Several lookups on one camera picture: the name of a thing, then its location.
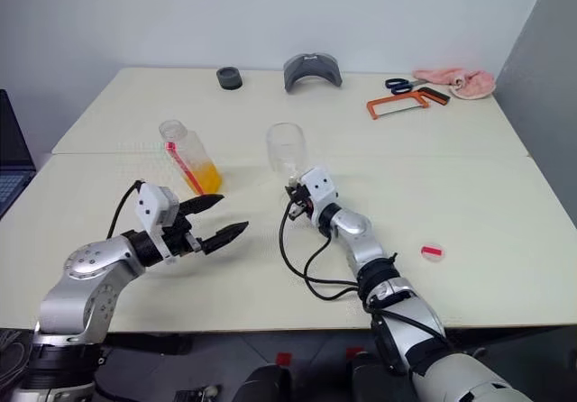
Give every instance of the pink towel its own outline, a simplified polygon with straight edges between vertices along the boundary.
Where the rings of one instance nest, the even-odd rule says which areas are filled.
[[[413,76],[433,84],[449,85],[453,94],[465,99],[483,98],[495,91],[495,78],[482,70],[415,70]]]

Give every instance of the white wall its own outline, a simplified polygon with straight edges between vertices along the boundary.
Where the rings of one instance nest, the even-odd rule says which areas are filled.
[[[536,0],[0,0],[0,87],[36,159],[125,65],[498,73]]]

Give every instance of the scissors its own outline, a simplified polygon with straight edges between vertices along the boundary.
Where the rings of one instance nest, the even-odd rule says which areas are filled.
[[[403,78],[393,78],[385,80],[385,87],[390,89],[390,92],[395,96],[398,94],[405,94],[413,90],[414,87],[426,84],[426,80],[419,79],[409,82]]]

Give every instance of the table surface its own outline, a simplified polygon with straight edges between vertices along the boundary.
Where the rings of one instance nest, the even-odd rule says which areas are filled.
[[[287,202],[266,160],[218,160],[226,199],[195,216],[209,236],[237,221],[250,226],[212,255],[151,268],[123,294],[117,332],[367,328],[356,296],[314,298],[279,256]],[[342,157],[325,160],[343,206],[367,215],[386,250],[447,326],[577,323],[577,231],[528,157]],[[32,328],[67,256],[105,237],[115,206],[136,178],[192,196],[166,157],[53,156],[0,221],[0,327]],[[127,202],[117,233],[140,229]],[[302,268],[323,238],[306,220],[289,224],[289,257]],[[423,244],[442,245],[438,263]],[[350,277],[331,245],[313,273]]]
[[[291,94],[282,72],[242,75],[243,86],[227,91],[213,69],[123,69],[53,153],[156,151],[160,123],[176,118],[198,133],[212,156],[265,156],[265,133],[279,122],[303,128],[313,158],[527,155],[492,96],[452,97],[447,106],[432,102],[427,109],[373,121],[366,103],[389,95],[384,80],[399,75],[344,74],[340,88],[305,78]]]

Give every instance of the plastic bottle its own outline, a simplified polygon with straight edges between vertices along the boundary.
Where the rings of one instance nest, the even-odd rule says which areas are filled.
[[[182,172],[182,177],[198,195],[215,193],[223,179],[208,157],[196,133],[178,120],[169,120],[159,127],[164,148]]]

